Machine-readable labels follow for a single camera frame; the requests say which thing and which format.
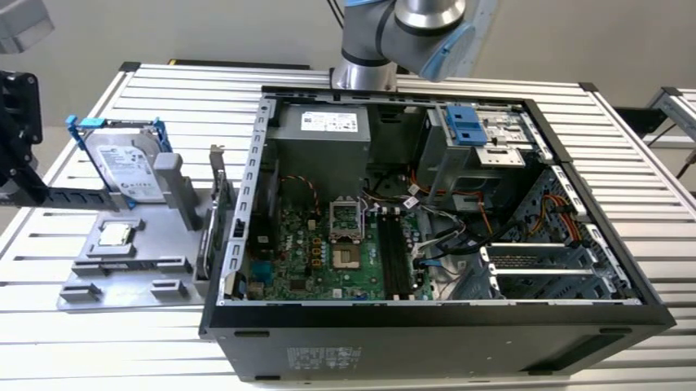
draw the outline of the cable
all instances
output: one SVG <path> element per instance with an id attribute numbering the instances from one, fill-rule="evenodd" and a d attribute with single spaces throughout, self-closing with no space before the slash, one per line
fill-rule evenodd
<path id="1" fill-rule="evenodd" d="M 652 139 L 652 141 L 647 144 L 648 147 L 651 147 L 657 140 L 660 140 L 660 137 L 663 137 L 667 132 L 669 132 L 675 128 L 676 124 L 672 124 L 665 130 L 663 130 L 663 133 L 657 135 L 656 138 Z"/>
<path id="2" fill-rule="evenodd" d="M 445 284 L 445 287 L 440 290 L 440 292 L 437 293 L 438 295 L 438 299 L 442 300 L 442 293 L 445 293 L 445 291 L 448 290 L 449 286 L 458 282 L 461 280 L 461 278 L 464 277 L 465 275 L 458 275 L 456 279 L 453 279 L 449 283 Z M 444 299 L 444 300 L 449 300 L 449 298 L 453 296 L 453 293 L 454 293 L 454 290 L 452 291 L 452 293 L 449 294 L 448 296 L 448 299 Z"/>
<path id="3" fill-rule="evenodd" d="M 486 216 L 486 210 L 482 208 L 482 194 L 478 196 L 478 208 L 481 209 L 482 222 L 486 223 L 489 234 L 493 234 L 493 228 L 490 228 L 489 216 Z"/>
<path id="4" fill-rule="evenodd" d="M 307 184 L 310 190 L 314 193 L 314 211 L 317 212 L 317 215 L 321 216 L 322 213 L 319 210 L 319 196 L 317 195 L 317 189 L 314 188 L 313 183 L 301 175 L 286 175 L 281 178 L 281 182 L 285 182 L 287 179 L 295 179 L 298 181 L 303 181 Z"/>
<path id="5" fill-rule="evenodd" d="M 477 253 L 482 246 L 485 246 L 490 242 L 498 240 L 513 227 L 516 227 L 521 224 L 524 224 L 524 222 L 517 221 L 517 220 L 510 220 L 493 234 L 486 236 L 484 238 L 484 240 L 481 240 L 480 242 L 476 242 L 474 244 L 472 244 L 466 247 L 462 247 L 462 248 L 449 248 L 445 251 L 442 251 L 442 254 L 431 257 L 430 260 L 444 258 L 448 255 L 469 255 L 469 254 Z"/>
<path id="6" fill-rule="evenodd" d="M 461 275 L 461 271 L 452 271 L 449 268 L 445 267 L 445 265 L 442 265 L 442 261 L 438 261 L 436 259 L 423 259 L 418 264 L 423 266 L 440 267 L 450 275 Z"/>
<path id="7" fill-rule="evenodd" d="M 383 175 L 379 175 L 379 179 L 377 180 L 377 182 L 374 183 L 374 186 L 371 187 L 371 192 L 377 192 L 377 189 L 379 188 L 379 185 L 382 185 L 382 182 L 386 178 L 389 178 L 391 175 L 394 174 L 398 174 L 399 171 L 402 171 L 403 168 L 401 169 L 390 169 L 387 170 L 386 173 L 383 173 Z"/>
<path id="8" fill-rule="evenodd" d="M 545 194 L 541 197 L 541 211 L 540 211 L 540 218 L 536 221 L 534 226 L 532 227 L 532 230 L 529 231 L 529 236 L 536 234 L 536 232 L 541 229 L 544 225 L 544 217 L 546 216 L 546 200 L 552 200 L 552 202 L 556 204 L 556 206 L 569 205 L 568 201 L 561 197 L 560 195 L 554 194 Z M 558 214 L 561 221 L 564 222 L 565 228 L 568 229 L 568 235 L 573 240 L 580 240 L 582 237 L 580 235 L 580 231 L 577 230 L 576 224 L 570 219 L 570 216 L 568 213 L 560 213 Z"/>
<path id="9" fill-rule="evenodd" d="M 679 174 L 676 175 L 676 178 L 677 179 L 681 179 L 681 177 L 684 176 L 684 174 L 687 173 L 687 170 L 688 170 L 688 166 L 691 164 L 689 163 L 685 163 L 684 166 L 681 167 L 681 169 L 679 170 Z"/>
<path id="10" fill-rule="evenodd" d="M 570 205 L 570 202 L 568 202 L 568 200 L 560 196 L 560 195 L 552 195 L 552 198 L 554 198 L 556 200 L 558 200 L 558 202 L 561 204 L 564 204 L 565 206 L 566 205 Z M 577 229 L 577 226 L 576 226 L 576 223 L 573 222 L 573 219 L 570 218 L 570 215 L 568 213 L 561 213 L 561 219 L 564 220 L 564 223 L 565 223 L 565 227 L 568 228 L 569 230 L 569 233 L 570 233 L 570 238 L 573 240 L 580 240 L 582 238 L 582 235 L 580 233 L 580 230 Z"/>
<path id="11" fill-rule="evenodd" d="M 346 16 L 343 15 L 343 11 L 342 11 L 341 7 L 338 6 L 337 0 L 333 0 L 333 1 L 334 1 L 334 7 L 337 7 L 338 14 L 341 15 L 341 19 L 346 20 Z"/>
<path id="12" fill-rule="evenodd" d="M 343 15 L 343 13 L 341 12 L 341 7 L 338 7 L 337 11 L 337 9 L 334 8 L 334 3 L 330 0 L 326 0 L 326 4 L 329 4 L 329 8 L 331 13 L 334 14 L 334 18 L 337 18 L 337 23 L 341 27 L 341 30 L 343 30 L 343 22 L 341 21 L 341 17 L 338 16 L 339 14 Z"/>
<path id="13" fill-rule="evenodd" d="M 418 181 L 415 179 L 415 170 L 411 169 L 411 184 L 415 185 L 419 191 L 425 194 L 430 194 L 430 188 L 423 188 L 418 185 Z M 446 191 L 438 190 L 437 194 L 445 194 Z M 481 210 L 482 220 L 486 224 L 486 228 L 489 229 L 489 234 L 493 234 L 493 228 L 490 227 L 489 216 L 486 215 L 486 209 L 484 208 L 484 199 L 482 199 L 482 191 L 453 191 L 454 194 L 460 194 L 462 196 L 478 196 L 478 209 Z"/>

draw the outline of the aluminum extrusion table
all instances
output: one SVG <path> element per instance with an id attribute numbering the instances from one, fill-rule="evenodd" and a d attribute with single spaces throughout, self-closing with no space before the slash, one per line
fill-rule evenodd
<path id="1" fill-rule="evenodd" d="M 142 65 L 134 72 L 118 73 L 90 116 L 122 120 L 159 116 L 184 158 L 184 175 L 194 186 L 210 187 L 211 143 L 224 145 L 228 176 L 243 174 L 262 84 L 321 87 L 329 85 L 329 76 L 317 71 Z M 401 92 L 536 100 L 677 325 L 570 378 L 526 377 L 496 385 L 442 379 L 278 387 L 586 391 L 611 384 L 612 389 L 632 391 L 696 389 L 696 201 L 601 95 L 577 83 L 452 79 L 431 84 L 410 76 L 401 76 L 398 87 Z M 102 185 L 72 143 L 44 179 L 63 187 Z M 3 390 L 12 385 L 94 389 L 104 382 L 120 389 L 260 387 L 239 384 L 218 345 L 198 339 L 202 307 L 56 311 L 61 282 L 95 216 L 85 211 L 23 209 L 0 237 L 0 357 L 5 358 L 0 380 L 19 379 L 5 382 Z"/>

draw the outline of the black cable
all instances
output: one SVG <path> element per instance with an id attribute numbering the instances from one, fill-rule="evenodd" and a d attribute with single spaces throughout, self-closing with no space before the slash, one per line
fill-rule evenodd
<path id="1" fill-rule="evenodd" d="M 684 166 L 681 167 L 681 169 L 679 170 L 679 174 L 676 175 L 676 178 L 677 179 L 681 179 L 681 177 L 684 176 L 684 174 L 687 173 L 687 170 L 688 170 L 688 166 L 691 164 L 685 163 Z"/>
<path id="2" fill-rule="evenodd" d="M 660 140 L 660 137 L 663 137 L 667 132 L 669 132 L 672 129 L 675 129 L 676 124 L 672 124 L 665 130 L 663 130 L 663 133 L 657 135 L 656 138 L 652 139 L 652 141 L 647 144 L 648 147 L 651 147 L 657 140 Z"/>
<path id="3" fill-rule="evenodd" d="M 346 20 L 346 16 L 343 15 L 343 11 L 342 11 L 341 7 L 338 6 L 337 0 L 334 0 L 334 6 L 337 7 L 337 11 L 338 11 L 338 15 L 341 15 L 341 19 Z"/>
<path id="4" fill-rule="evenodd" d="M 334 14 L 334 18 L 337 18 L 338 26 L 341 27 L 341 30 L 343 30 L 343 22 L 341 21 L 341 17 L 338 16 L 337 9 L 334 8 L 334 3 L 330 2 L 330 0 L 326 0 L 326 4 L 329 4 L 330 11 Z"/>
<path id="5" fill-rule="evenodd" d="M 374 186 L 371 187 L 373 193 L 377 193 L 377 189 L 379 188 L 379 185 L 382 185 L 383 180 L 391 177 L 394 174 L 398 174 L 401 170 L 401 168 L 390 169 L 386 173 L 383 173 L 383 175 L 379 175 L 379 179 L 377 180 L 377 182 L 374 182 Z"/>
<path id="6" fill-rule="evenodd" d="M 469 255 L 477 253 L 482 246 L 485 246 L 494 240 L 498 240 L 508 233 L 508 231 L 520 224 L 524 224 L 524 222 L 510 220 L 493 234 L 486 236 L 484 240 L 481 240 L 480 242 L 476 242 L 473 245 L 462 248 L 449 248 L 446 251 L 442 252 L 442 254 L 430 257 L 430 259 L 440 259 L 446 257 L 448 255 Z"/>

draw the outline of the metal frame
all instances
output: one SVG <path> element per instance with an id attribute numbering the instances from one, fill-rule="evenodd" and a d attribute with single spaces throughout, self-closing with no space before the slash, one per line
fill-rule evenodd
<path id="1" fill-rule="evenodd" d="M 124 75 L 118 75 L 90 116 L 151 120 L 155 113 L 162 114 L 174 148 L 183 152 L 187 162 L 184 168 L 194 182 L 212 181 L 210 169 L 196 169 L 198 161 L 207 162 L 207 154 L 202 155 L 196 148 L 215 140 L 218 144 L 226 145 L 227 170 L 235 186 L 242 177 L 238 164 L 246 159 L 243 149 L 248 148 L 260 85 L 321 87 L 329 83 L 326 72 L 297 70 L 143 65 L 134 73 L 120 95 L 114 90 L 123 82 Z M 458 96 L 485 93 L 500 97 L 529 98 L 537 102 L 573 157 L 577 172 L 592 188 L 600 207 L 605 210 L 677 321 L 676 328 L 667 334 L 645 340 L 570 377 L 492 379 L 497 383 L 490 386 L 497 389 L 562 387 L 569 391 L 594 391 L 611 387 L 632 391 L 647 391 L 656 387 L 665 390 L 692 388 L 696 382 L 696 268 L 691 262 L 696 261 L 696 223 L 693 208 L 681 204 L 665 184 L 664 177 L 669 175 L 657 172 L 648 164 L 657 158 L 651 152 L 640 154 L 636 151 L 633 144 L 628 142 L 627 130 L 623 126 L 613 125 L 589 93 L 576 83 L 449 79 L 436 85 L 415 77 L 399 76 L 399 91 Z M 107 100 L 114 108 L 110 112 L 103 112 Z M 79 159 L 80 154 L 73 153 L 71 144 L 51 167 L 44 177 L 45 182 L 90 186 L 96 179 L 80 177 L 84 171 Z M 640 172 L 632 173 L 627 168 Z M 7 286 L 0 287 L 0 311 L 40 311 L 33 314 L 17 312 L 3 315 L 3 324 L 13 327 L 15 331 L 5 333 L 5 344 L 9 345 L 0 345 L 0 354 L 5 347 L 13 354 L 16 349 L 24 347 L 31 347 L 35 352 L 27 356 L 32 359 L 27 366 L 23 356 L 13 356 L 15 360 L 5 364 L 5 368 L 13 368 L 13 371 L 7 372 L 4 378 L 88 376 L 90 379 L 44 380 L 52 384 L 59 381 L 67 386 L 80 387 L 87 384 L 99 386 L 107 381 L 107 378 L 95 376 L 110 376 L 111 384 L 122 388 L 143 387 L 146 383 L 152 387 L 172 385 L 179 388 L 187 385 L 228 387 L 235 384 L 238 378 L 230 373 L 227 359 L 218 348 L 214 347 L 210 352 L 208 349 L 203 351 L 202 348 L 208 347 L 206 343 L 191 344 L 191 340 L 196 338 L 195 328 L 188 327 L 194 329 L 190 331 L 187 327 L 180 327 L 195 326 L 190 321 L 191 312 L 195 311 L 198 319 L 196 311 L 200 307 L 170 309 L 166 313 L 142 310 L 64 315 L 52 312 L 56 310 L 60 283 L 67 276 L 61 273 L 69 271 L 72 264 L 69 260 L 53 258 L 69 257 L 75 249 L 79 251 L 84 242 L 84 230 L 91 227 L 96 214 L 55 211 L 56 214 L 45 216 L 44 212 L 41 209 L 23 209 L 0 237 L 0 281 L 7 283 Z M 52 232 L 45 228 L 49 222 L 61 224 L 60 238 L 40 237 Z M 52 246 L 53 258 L 32 248 L 39 243 Z M 40 327 L 31 329 L 31 336 L 20 336 L 27 328 L 16 328 L 13 325 L 36 324 L 36 319 L 48 320 L 41 321 L 44 324 Z M 52 327 L 45 327 L 45 322 L 51 322 Z M 120 325 L 123 322 L 138 324 L 138 330 L 127 326 L 130 323 L 126 327 L 108 327 L 110 324 Z M 95 323 L 100 323 L 103 327 L 85 328 L 85 324 Z M 103 348 L 103 342 L 112 340 L 127 342 L 116 344 L 118 351 Z M 32 345 L 15 345 L 13 341 L 17 344 L 31 341 Z M 99 370 L 94 366 L 77 365 L 68 370 L 57 362 L 48 364 L 35 360 L 43 354 L 53 354 L 63 351 L 61 349 L 69 351 L 72 341 L 79 341 L 79 346 L 85 351 L 95 352 L 90 355 L 90 360 L 116 360 L 119 365 L 102 366 Z M 158 376 L 128 377 L 136 373 Z M 478 378 L 366 380 L 330 382 L 323 385 L 317 383 L 313 386 L 355 390 L 414 387 L 468 389 L 481 388 L 478 381 Z"/>

